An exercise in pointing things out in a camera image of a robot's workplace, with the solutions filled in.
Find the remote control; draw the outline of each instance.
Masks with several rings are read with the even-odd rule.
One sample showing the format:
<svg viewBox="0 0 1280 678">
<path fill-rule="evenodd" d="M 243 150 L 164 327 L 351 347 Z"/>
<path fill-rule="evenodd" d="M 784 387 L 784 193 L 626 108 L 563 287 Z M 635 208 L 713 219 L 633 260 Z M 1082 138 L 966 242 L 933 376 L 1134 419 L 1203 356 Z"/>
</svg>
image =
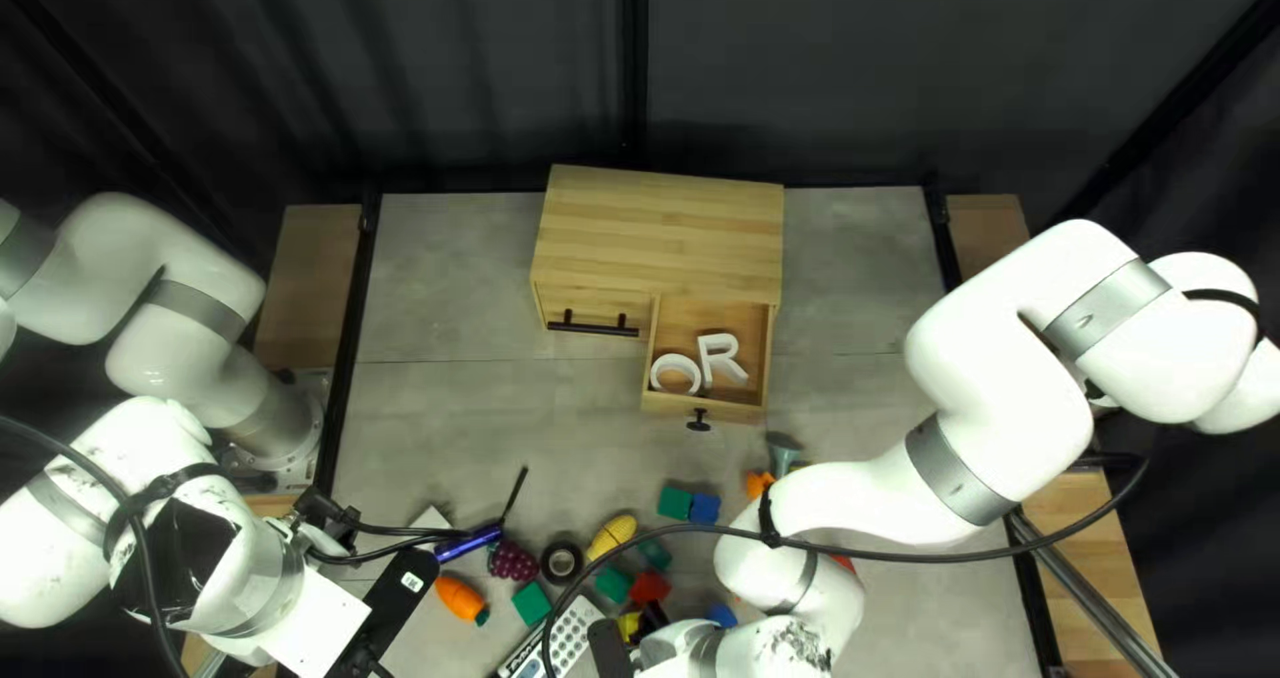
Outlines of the remote control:
<svg viewBox="0 0 1280 678">
<path fill-rule="evenodd" d="M 507 660 L 502 661 L 497 672 L 498 677 L 561 678 L 588 651 L 588 628 L 603 618 L 604 614 L 600 613 L 600 609 L 591 605 L 591 601 L 586 596 L 577 596 L 573 599 L 573 603 L 568 604 L 564 613 L 556 619 L 556 626 L 552 627 L 550 670 L 543 666 L 543 627 L 547 624 L 543 620 L 520 642 L 520 647 Z"/>
</svg>

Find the open drawer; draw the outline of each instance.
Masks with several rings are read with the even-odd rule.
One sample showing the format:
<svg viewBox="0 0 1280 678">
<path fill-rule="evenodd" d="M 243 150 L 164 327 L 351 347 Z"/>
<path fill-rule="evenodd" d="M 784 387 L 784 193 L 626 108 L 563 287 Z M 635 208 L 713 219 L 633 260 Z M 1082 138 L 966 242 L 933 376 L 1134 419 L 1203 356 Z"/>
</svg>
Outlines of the open drawer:
<svg viewBox="0 0 1280 678">
<path fill-rule="evenodd" d="M 776 306 L 745 302 L 703 301 L 684 296 L 655 296 L 649 320 L 649 351 L 645 353 L 640 406 L 646 411 L 692 417 L 696 408 L 707 409 L 707 421 L 760 423 L 768 399 L 769 354 L 773 351 Z M 649 385 L 654 359 L 678 353 L 700 363 L 698 336 L 732 334 L 739 343 L 739 366 L 746 371 L 746 385 L 737 386 L 717 372 L 710 389 L 687 395 L 690 384 L 681 375 L 663 375 L 662 385 Z"/>
</svg>

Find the wooden drawer cabinet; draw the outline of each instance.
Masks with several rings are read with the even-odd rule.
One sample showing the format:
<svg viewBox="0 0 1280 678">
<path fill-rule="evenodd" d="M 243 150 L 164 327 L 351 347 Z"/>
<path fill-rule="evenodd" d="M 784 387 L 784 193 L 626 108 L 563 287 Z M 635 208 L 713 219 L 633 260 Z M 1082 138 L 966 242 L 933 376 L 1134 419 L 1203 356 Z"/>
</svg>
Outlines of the wooden drawer cabinet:
<svg viewBox="0 0 1280 678">
<path fill-rule="evenodd" d="M 554 165 L 530 271 L 543 326 L 645 342 L 648 411 L 759 422 L 782 302 L 782 207 L 773 183 Z M 696 397 L 649 389 L 653 358 L 698 361 L 698 336 L 726 331 L 739 340 L 746 386 L 718 380 Z"/>
</svg>

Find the green block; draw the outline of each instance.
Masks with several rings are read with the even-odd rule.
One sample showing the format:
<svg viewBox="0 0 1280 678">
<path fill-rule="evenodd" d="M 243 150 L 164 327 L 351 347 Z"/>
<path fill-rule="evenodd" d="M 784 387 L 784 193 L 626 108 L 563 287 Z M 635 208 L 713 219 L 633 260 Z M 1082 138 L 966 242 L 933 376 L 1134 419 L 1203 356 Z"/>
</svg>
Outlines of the green block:
<svg viewBox="0 0 1280 678">
<path fill-rule="evenodd" d="M 631 585 L 636 579 L 626 573 L 613 568 L 612 565 L 605 565 L 595 576 L 595 590 L 600 591 L 604 597 L 618 605 L 626 605 L 627 594 L 631 592 Z"/>
<path fill-rule="evenodd" d="M 689 507 L 694 504 L 692 494 L 680 489 L 663 489 L 658 496 L 658 516 L 675 518 L 676 521 L 689 521 Z"/>
<path fill-rule="evenodd" d="M 671 565 L 671 554 L 658 541 L 645 541 L 636 550 L 658 571 L 666 571 Z"/>
<path fill-rule="evenodd" d="M 525 626 L 532 626 L 552 611 L 552 601 L 547 600 L 547 594 L 538 583 L 530 583 L 520 588 L 511 596 L 511 603 L 516 604 L 516 611 L 525 619 Z"/>
</svg>

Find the roll of tape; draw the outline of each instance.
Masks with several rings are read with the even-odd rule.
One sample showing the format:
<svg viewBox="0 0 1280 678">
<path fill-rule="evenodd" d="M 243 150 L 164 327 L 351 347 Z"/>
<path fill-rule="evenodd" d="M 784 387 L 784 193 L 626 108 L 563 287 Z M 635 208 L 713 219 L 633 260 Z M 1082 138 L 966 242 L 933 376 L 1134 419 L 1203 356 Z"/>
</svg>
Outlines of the roll of tape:
<svg viewBox="0 0 1280 678">
<path fill-rule="evenodd" d="M 689 358 L 678 353 L 667 353 L 653 361 L 653 368 L 649 370 L 649 386 L 655 391 L 669 393 L 667 389 L 662 388 L 662 384 L 658 381 L 658 375 L 663 371 L 675 371 L 689 377 L 692 384 L 689 386 L 689 395 L 695 395 L 695 393 L 703 388 L 703 372 L 698 370 L 698 365 L 694 362 L 694 358 Z"/>
<path fill-rule="evenodd" d="M 582 551 L 568 541 L 556 541 L 543 551 L 539 562 L 543 577 L 553 586 L 563 586 L 582 572 Z"/>
</svg>

